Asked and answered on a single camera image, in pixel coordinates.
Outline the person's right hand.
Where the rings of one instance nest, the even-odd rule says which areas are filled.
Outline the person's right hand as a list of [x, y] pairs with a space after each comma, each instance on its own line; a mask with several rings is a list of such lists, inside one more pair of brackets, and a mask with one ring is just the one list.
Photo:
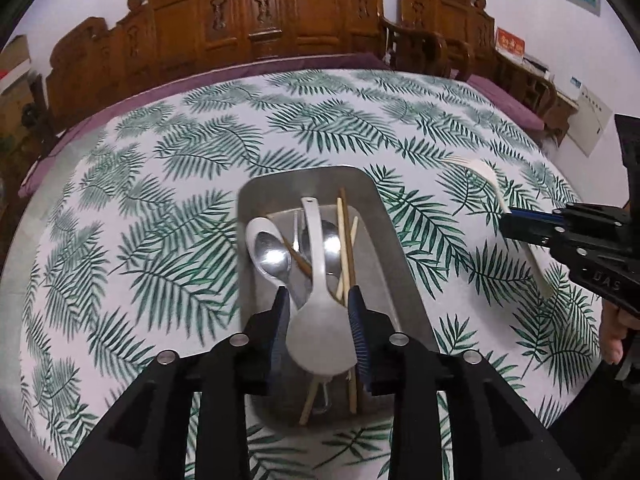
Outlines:
[[630, 330], [638, 330], [639, 327], [638, 318], [603, 300], [599, 330], [602, 359], [608, 364], [618, 364], [624, 353], [623, 340]]

